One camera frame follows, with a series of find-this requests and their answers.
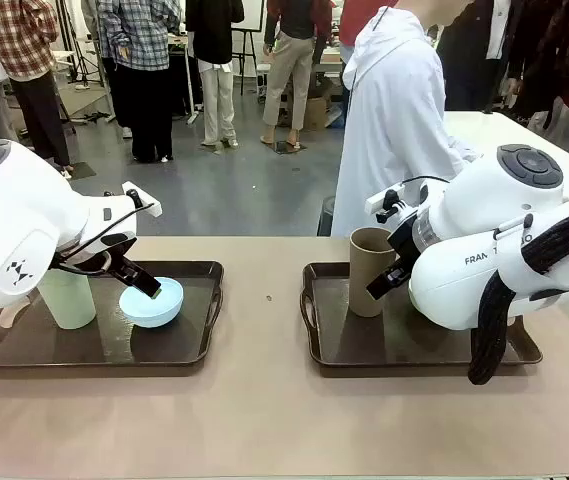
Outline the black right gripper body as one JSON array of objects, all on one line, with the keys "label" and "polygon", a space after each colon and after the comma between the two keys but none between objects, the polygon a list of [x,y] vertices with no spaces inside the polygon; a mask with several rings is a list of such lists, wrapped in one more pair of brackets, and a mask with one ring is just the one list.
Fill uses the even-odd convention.
[{"label": "black right gripper body", "polygon": [[404,266],[413,266],[421,254],[413,240],[413,224],[416,218],[417,214],[412,213],[401,220],[388,237],[389,245]]}]

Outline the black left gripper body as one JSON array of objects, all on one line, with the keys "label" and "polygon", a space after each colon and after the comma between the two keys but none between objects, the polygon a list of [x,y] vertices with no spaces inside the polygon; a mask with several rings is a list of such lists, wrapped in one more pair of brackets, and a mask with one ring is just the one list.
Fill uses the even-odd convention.
[{"label": "black left gripper body", "polygon": [[80,243],[56,253],[56,269],[84,276],[107,274],[121,263],[136,240],[135,235],[116,233]]}]

